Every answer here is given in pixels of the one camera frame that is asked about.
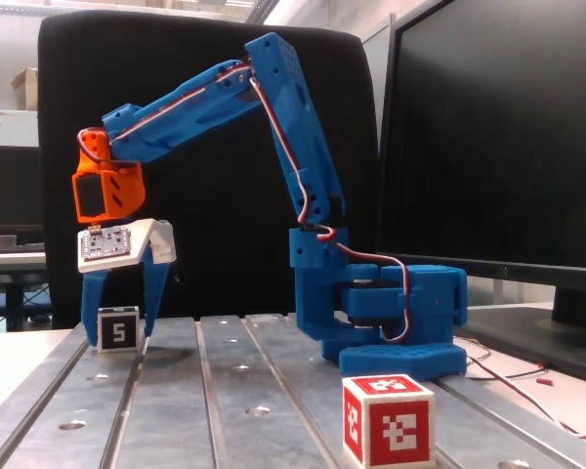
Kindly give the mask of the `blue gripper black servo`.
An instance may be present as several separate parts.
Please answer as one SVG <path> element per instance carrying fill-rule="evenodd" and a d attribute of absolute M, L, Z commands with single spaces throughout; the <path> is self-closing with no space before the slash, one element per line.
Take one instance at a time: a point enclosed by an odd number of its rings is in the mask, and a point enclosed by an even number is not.
<path fill-rule="evenodd" d="M 145 337 L 149 337 L 158 317 L 162 295 L 170 265 L 153 264 L 151 243 L 146 243 L 143 253 L 145 286 Z M 107 271 L 95 271 L 83 275 L 81 321 L 88 339 L 98 338 L 98 309 L 104 292 Z"/>

